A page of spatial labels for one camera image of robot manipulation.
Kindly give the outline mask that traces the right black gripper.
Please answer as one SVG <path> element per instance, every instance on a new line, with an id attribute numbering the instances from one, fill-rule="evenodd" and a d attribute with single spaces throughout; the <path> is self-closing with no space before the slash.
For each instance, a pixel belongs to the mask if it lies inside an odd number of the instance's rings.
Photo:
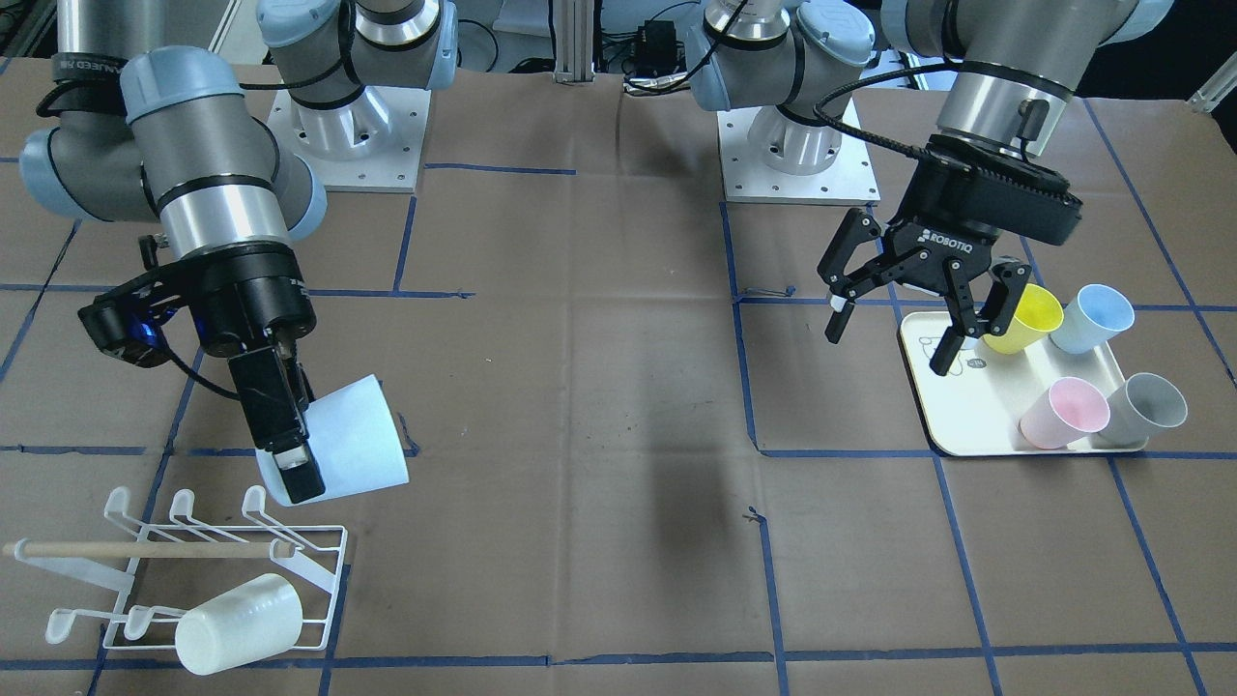
<path id="1" fill-rule="evenodd" d="M 315 328 L 315 312 L 294 251 L 286 244 L 235 244 L 188 261 L 188 307 L 205 354 L 229 359 L 255 445 L 299 504 L 327 493 L 308 444 L 306 407 L 314 401 L 294 342 Z"/>

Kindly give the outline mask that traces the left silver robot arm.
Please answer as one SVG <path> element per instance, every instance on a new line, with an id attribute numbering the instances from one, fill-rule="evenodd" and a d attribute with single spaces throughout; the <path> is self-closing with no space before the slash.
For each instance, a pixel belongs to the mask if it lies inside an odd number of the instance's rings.
<path id="1" fill-rule="evenodd" d="M 887 225 L 849 211 L 818 267 L 839 342 L 854 300 L 896 282 L 940 295 L 950 326 L 931 356 L 945 375 L 965 344 L 1008 333 L 1030 277 L 992 261 L 1012 232 L 1060 246 L 1081 203 L 1034 162 L 1101 45 L 1148 35 L 1166 1 L 883 1 L 871 21 L 845 1 L 706 1 L 684 35 L 695 101 L 710 111 L 764 108 L 782 122 L 837 131 L 917 162 Z M 877 35 L 935 57 L 956 79 L 922 147 L 841 122 Z"/>

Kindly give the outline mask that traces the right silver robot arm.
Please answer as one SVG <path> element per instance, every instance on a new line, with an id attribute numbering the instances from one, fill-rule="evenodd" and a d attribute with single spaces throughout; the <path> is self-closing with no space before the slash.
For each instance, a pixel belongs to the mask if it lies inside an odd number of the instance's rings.
<path id="1" fill-rule="evenodd" d="M 19 176 L 46 210 L 160 223 L 143 273 L 78 313 L 101 354 L 141 368 L 188 365 L 163 333 L 181 308 L 205 354 L 226 360 L 265 485 L 283 506 L 406 485 L 376 376 L 318 399 L 298 361 L 315 328 L 292 244 L 327 216 L 327 185 L 247 111 L 229 63 L 165 45 L 160 1 L 62 1 L 56 129 L 28 136 Z"/>

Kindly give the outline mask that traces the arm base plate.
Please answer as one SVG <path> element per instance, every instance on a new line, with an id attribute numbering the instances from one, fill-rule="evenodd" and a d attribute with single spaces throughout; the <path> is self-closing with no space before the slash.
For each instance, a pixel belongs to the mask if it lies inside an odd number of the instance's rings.
<path id="1" fill-rule="evenodd" d="M 773 106 L 720 111 L 716 117 L 726 202 L 823 206 L 880 202 L 865 141 L 790 122 Z"/>
<path id="2" fill-rule="evenodd" d="M 412 194 L 430 96 L 421 89 L 370 85 L 353 104 L 315 110 L 278 91 L 267 127 L 328 192 Z"/>

